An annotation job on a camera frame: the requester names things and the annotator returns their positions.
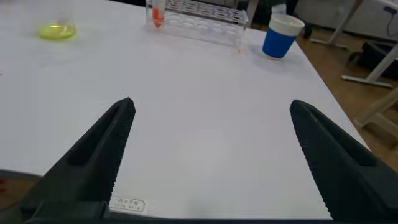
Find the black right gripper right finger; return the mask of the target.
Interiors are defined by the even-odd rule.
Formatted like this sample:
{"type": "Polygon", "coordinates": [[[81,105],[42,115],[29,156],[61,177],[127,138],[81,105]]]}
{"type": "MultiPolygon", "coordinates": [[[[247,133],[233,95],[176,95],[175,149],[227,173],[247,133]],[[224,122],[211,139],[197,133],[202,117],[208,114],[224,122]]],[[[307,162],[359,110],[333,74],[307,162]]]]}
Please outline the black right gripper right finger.
{"type": "Polygon", "coordinates": [[[293,100],[295,134],[335,221],[396,221],[397,173],[316,107],[293,100]]]}

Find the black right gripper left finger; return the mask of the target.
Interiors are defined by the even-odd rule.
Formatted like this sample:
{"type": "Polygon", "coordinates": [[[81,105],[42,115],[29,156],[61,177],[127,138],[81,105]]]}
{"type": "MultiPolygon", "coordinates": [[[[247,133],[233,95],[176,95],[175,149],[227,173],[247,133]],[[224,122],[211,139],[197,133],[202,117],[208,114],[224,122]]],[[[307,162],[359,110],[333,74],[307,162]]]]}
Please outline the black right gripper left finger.
{"type": "Polygon", "coordinates": [[[22,218],[101,218],[108,209],[135,112],[130,98],[115,102],[22,199],[22,218]]]}

